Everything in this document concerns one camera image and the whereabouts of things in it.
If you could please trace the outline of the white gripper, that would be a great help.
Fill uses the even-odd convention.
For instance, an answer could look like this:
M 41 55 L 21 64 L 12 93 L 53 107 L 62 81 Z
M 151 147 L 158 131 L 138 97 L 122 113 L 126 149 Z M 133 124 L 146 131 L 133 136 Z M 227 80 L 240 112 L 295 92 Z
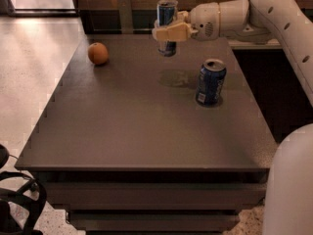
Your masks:
M 179 11 L 177 19 L 182 22 L 156 26 L 152 30 L 153 38 L 158 42 L 183 42 L 191 37 L 199 41 L 210 41 L 219 37 L 218 3 L 200 4 L 190 13 Z

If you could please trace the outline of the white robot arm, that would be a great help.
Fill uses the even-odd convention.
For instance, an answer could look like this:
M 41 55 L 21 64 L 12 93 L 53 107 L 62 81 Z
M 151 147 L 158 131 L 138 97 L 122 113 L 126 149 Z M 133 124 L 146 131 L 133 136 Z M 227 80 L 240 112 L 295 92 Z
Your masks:
M 274 38 L 291 66 L 275 69 L 274 95 L 282 108 L 313 101 L 313 23 L 295 0 L 236 0 L 177 10 L 175 0 L 157 4 L 153 37 L 158 42 L 240 41 Z M 294 128 L 275 152 L 267 181 L 262 235 L 313 235 L 313 124 Z

